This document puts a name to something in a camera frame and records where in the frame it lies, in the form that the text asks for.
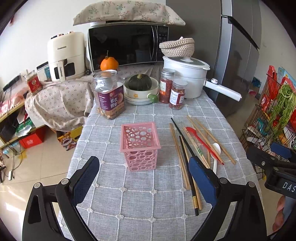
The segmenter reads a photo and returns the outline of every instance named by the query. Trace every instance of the jar lid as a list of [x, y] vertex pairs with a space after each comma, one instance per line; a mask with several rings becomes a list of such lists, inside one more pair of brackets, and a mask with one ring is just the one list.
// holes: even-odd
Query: jar lid
[[95, 73], [93, 75], [93, 78], [96, 80], [101, 80], [101, 79], [107, 79], [107, 78], [112, 78], [117, 74], [116, 70], [109, 69], [109, 70], [102, 70], [98, 73]]
[[194, 69], [204, 69], [204, 70], [210, 70], [210, 66], [199, 59], [196, 58], [191, 58], [191, 57], [176, 57], [176, 58], [171, 58], [167, 56], [163, 56], [163, 59], [165, 61], [168, 61], [170, 63], [175, 63], [179, 64], [185, 67], [190, 67]]
[[173, 81], [173, 86], [175, 86], [177, 89], [184, 89], [187, 86], [187, 81], [176, 78]]
[[174, 69], [162, 69], [161, 74], [163, 75], [174, 75], [175, 74]]

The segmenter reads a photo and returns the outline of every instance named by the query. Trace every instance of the human hand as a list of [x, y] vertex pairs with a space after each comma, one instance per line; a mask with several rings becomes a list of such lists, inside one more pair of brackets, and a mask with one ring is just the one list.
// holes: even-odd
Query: human hand
[[284, 224], [284, 214], [283, 209], [285, 206], [286, 197], [283, 195], [280, 197], [276, 210], [278, 211], [276, 218], [274, 219], [274, 224], [272, 225], [272, 231], [278, 231]]

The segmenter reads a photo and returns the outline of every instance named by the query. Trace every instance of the red box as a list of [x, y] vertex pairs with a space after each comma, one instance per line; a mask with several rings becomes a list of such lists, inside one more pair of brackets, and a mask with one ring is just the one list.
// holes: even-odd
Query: red box
[[29, 136], [21, 139], [20, 144], [26, 149], [30, 148], [32, 146], [36, 146], [38, 144], [41, 144], [41, 143], [43, 143], [45, 132], [46, 132], [46, 126], [41, 127], [39, 129], [35, 130]]

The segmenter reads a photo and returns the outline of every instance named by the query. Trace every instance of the bolt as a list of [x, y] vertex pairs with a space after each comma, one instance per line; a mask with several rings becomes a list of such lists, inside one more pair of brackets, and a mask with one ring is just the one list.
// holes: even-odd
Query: bolt
[[61, 181], [61, 184], [65, 185], [65, 184], [67, 184], [68, 182], [69, 182], [69, 179], [64, 178], [64, 179]]
[[41, 186], [40, 183], [35, 183], [34, 188], [39, 188]]
[[219, 179], [220, 183], [226, 184], [228, 182], [228, 180], [225, 177], [222, 177]]
[[248, 184], [249, 184], [249, 186], [252, 187], [252, 188], [255, 187], [255, 183], [253, 183], [253, 182], [249, 182]]

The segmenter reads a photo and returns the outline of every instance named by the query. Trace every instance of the rope basket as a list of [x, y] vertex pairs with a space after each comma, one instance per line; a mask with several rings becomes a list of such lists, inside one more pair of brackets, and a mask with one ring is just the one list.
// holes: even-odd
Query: rope basket
[[176, 41], [168, 41], [159, 44], [161, 52], [167, 57], [192, 56], [194, 53], [194, 39], [181, 37]]

